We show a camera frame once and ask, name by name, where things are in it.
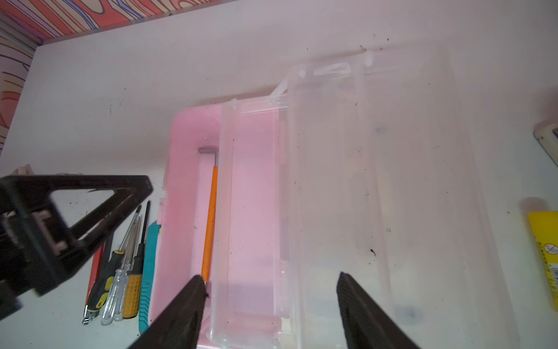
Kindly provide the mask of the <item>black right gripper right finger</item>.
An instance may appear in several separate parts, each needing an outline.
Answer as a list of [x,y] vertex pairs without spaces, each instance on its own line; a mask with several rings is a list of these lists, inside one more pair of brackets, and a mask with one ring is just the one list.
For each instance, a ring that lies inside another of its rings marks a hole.
[[348,348],[419,348],[350,274],[340,273],[337,297]]

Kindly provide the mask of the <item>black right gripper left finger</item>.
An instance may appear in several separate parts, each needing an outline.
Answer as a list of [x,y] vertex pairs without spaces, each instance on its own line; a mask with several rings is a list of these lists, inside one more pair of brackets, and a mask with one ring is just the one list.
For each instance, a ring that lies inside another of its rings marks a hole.
[[203,278],[199,275],[193,276],[148,330],[129,347],[196,348],[208,296]]

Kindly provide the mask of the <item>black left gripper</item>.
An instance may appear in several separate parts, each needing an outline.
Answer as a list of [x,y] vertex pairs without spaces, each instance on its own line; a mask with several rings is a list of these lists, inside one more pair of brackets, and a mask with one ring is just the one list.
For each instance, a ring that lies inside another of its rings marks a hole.
[[[52,200],[56,191],[110,191],[73,225]],[[1,319],[71,279],[107,237],[151,195],[146,175],[9,175],[1,179]]]

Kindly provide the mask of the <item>orange handled hex key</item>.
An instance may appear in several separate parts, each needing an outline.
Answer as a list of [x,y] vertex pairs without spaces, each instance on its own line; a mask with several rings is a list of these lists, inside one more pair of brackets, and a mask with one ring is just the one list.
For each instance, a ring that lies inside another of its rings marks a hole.
[[219,165],[219,149],[218,148],[199,148],[199,154],[212,154],[214,156],[214,165],[212,170],[212,183],[209,197],[209,209],[206,222],[206,235],[203,247],[203,260],[201,266],[201,277],[205,283],[209,281],[212,251],[214,244],[214,230],[217,205],[217,184],[218,184],[218,165]]

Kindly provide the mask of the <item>red handled hex key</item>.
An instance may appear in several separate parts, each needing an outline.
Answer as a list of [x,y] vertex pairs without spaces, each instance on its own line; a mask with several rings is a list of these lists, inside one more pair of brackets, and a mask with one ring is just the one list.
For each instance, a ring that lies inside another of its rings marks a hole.
[[93,262],[92,262],[92,267],[91,267],[91,271],[90,271],[89,283],[88,283],[88,287],[87,287],[87,296],[86,296],[86,299],[85,299],[85,305],[88,305],[91,291],[92,291],[93,286],[96,283],[96,281],[97,281],[97,279],[100,275],[101,266],[103,264],[104,248],[105,248],[105,246],[102,245],[96,251],[96,253],[93,256]]

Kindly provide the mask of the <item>pink plastic tool box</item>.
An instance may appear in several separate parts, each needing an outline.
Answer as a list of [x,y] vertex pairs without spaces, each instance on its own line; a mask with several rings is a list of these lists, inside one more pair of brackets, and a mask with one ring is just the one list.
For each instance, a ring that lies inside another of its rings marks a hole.
[[298,65],[171,123],[149,320],[201,271],[213,348],[345,348],[350,274],[422,348],[518,348],[444,47]]

